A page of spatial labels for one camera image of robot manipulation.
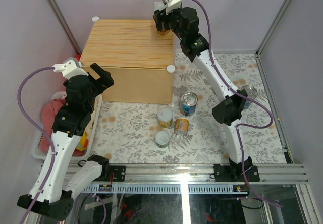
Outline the blue soup can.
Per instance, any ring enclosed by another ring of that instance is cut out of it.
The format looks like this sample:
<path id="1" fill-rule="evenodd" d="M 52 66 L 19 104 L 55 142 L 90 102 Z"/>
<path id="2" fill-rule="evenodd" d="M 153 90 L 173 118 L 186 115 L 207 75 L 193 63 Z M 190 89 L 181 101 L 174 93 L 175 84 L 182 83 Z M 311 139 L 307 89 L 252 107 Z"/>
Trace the blue soup can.
<path id="1" fill-rule="evenodd" d="M 191 116 L 196 111 L 198 97 L 195 93 L 184 93 L 180 101 L 180 113 L 184 116 Z"/>

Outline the tall yellow lidded can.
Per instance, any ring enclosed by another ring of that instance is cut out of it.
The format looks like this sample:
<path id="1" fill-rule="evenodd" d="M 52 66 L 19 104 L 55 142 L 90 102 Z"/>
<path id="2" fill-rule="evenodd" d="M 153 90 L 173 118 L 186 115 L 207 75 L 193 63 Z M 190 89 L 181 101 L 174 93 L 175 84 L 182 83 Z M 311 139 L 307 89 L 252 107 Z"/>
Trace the tall yellow lidded can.
<path id="1" fill-rule="evenodd" d="M 158 30 L 157 32 L 158 32 L 158 34 L 160 34 L 160 35 L 166 35 L 166 34 L 168 34 L 170 31 L 169 31 L 169 30 L 167 30 L 167 29 L 165 29 L 165 28 L 162 28 L 161 30 Z"/>

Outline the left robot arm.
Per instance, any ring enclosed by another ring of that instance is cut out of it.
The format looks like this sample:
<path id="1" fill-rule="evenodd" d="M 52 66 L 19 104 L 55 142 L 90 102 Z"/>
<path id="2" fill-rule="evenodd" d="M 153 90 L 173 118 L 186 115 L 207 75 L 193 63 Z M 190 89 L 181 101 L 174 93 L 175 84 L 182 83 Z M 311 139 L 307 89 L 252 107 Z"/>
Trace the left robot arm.
<path id="1" fill-rule="evenodd" d="M 34 71 L 19 86 L 17 101 L 20 111 L 50 143 L 36 183 L 28 194 L 18 199 L 17 205 L 26 210 L 21 223 L 24 223 L 30 212 L 57 221 L 65 220 L 76 197 L 88 184 L 95 180 L 105 181 L 110 178 L 109 160 L 93 155 L 66 184 L 63 183 L 73 152 L 91 120 L 96 97 L 114 84 L 110 72 L 105 71 L 97 63 L 92 63 L 90 67 L 99 75 L 98 79 L 83 70 L 76 58 L 69 58 L 62 64 L 50 67 L 51 70 L 62 73 L 66 78 L 64 87 L 67 94 L 66 103 L 55 116 L 51 135 L 28 116 L 21 101 L 21 92 L 25 83 L 45 69 Z"/>

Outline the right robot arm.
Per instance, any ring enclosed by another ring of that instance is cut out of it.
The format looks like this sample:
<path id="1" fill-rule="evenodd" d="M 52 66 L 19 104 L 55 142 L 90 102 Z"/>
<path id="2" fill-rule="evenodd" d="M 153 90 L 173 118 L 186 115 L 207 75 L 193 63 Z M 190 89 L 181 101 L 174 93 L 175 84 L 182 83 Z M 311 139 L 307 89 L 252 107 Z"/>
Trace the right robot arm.
<path id="1" fill-rule="evenodd" d="M 208 41 L 199 33 L 199 18 L 194 8 L 169 10 L 162 3 L 155 3 L 153 19 L 159 32 L 171 30 L 179 38 L 184 55 L 203 72 L 215 91 L 219 103 L 212 109 L 212 115 L 223 125 L 229 146 L 230 164 L 220 173 L 226 181 L 243 180 L 253 164 L 247 154 L 241 153 L 236 125 L 241 122 L 247 92 L 240 91 L 226 75 L 219 76 L 223 71 L 209 50 Z"/>

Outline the wooden storage box counter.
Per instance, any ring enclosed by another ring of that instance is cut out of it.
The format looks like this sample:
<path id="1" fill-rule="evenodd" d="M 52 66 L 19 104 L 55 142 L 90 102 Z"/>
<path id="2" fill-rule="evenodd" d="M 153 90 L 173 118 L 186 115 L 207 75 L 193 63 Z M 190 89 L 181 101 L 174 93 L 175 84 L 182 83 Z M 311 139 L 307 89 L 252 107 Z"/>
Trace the wooden storage box counter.
<path id="1" fill-rule="evenodd" d="M 94 23 L 80 61 L 97 77 L 92 63 L 110 72 L 114 85 L 105 101 L 168 104 L 172 102 L 175 72 L 174 36 L 158 34 L 154 20 L 104 20 Z"/>

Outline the white corner connector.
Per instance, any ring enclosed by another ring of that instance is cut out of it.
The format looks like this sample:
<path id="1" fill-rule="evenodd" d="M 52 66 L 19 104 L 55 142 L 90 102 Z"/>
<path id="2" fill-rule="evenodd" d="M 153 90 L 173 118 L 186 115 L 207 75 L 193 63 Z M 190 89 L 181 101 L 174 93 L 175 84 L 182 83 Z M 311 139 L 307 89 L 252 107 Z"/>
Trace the white corner connector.
<path id="1" fill-rule="evenodd" d="M 174 65 L 168 65 L 166 67 L 167 72 L 173 73 L 176 70 L 176 67 Z"/>

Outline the red cloth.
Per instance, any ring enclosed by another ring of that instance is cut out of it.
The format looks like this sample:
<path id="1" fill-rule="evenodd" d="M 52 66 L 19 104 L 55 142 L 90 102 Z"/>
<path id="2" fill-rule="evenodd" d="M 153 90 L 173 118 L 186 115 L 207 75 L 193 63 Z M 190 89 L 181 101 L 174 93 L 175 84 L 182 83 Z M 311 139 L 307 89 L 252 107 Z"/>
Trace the red cloth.
<path id="1" fill-rule="evenodd" d="M 51 138 L 52 135 L 52 126 L 55 120 L 55 116 L 60 110 L 60 108 L 66 103 L 64 98 L 53 99 L 47 103 L 41 111 L 41 121 L 45 130 L 45 133 Z M 44 153 L 47 153 L 50 149 L 49 140 L 43 136 L 40 150 Z"/>

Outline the short yellow can standing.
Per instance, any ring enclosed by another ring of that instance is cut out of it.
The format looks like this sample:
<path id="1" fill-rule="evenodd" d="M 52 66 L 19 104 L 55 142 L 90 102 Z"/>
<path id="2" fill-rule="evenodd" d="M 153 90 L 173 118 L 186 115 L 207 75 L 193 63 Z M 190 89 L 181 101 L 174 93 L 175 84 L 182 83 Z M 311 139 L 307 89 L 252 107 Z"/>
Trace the short yellow can standing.
<path id="1" fill-rule="evenodd" d="M 171 108 L 161 108 L 157 111 L 158 123 L 161 127 L 168 128 L 173 123 L 173 111 Z"/>

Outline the short green can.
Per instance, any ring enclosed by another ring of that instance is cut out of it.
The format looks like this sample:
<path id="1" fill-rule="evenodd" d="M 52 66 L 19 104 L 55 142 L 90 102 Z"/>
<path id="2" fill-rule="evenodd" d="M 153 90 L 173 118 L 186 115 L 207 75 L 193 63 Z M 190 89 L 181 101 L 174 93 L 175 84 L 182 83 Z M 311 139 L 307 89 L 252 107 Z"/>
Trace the short green can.
<path id="1" fill-rule="evenodd" d="M 170 136 L 166 131 L 159 131 L 155 134 L 154 140 L 159 148 L 166 148 L 169 144 Z"/>

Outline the aluminium mounting rail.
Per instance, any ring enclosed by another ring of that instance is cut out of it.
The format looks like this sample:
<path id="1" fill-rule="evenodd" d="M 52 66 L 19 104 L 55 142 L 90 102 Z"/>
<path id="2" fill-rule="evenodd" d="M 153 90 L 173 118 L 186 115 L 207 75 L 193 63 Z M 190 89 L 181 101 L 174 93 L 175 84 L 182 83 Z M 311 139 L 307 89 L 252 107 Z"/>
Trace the aluminium mounting rail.
<path id="1" fill-rule="evenodd" d="M 50 197 L 61 191 L 80 193 L 247 195 L 250 188 L 306 185 L 309 183 L 301 164 L 259 164 L 246 172 L 247 177 L 234 180 L 225 175 L 228 165 L 212 164 L 126 164 L 110 166 L 114 178 L 95 180 L 99 168 L 68 166 L 61 176 L 48 179 L 44 190 Z"/>

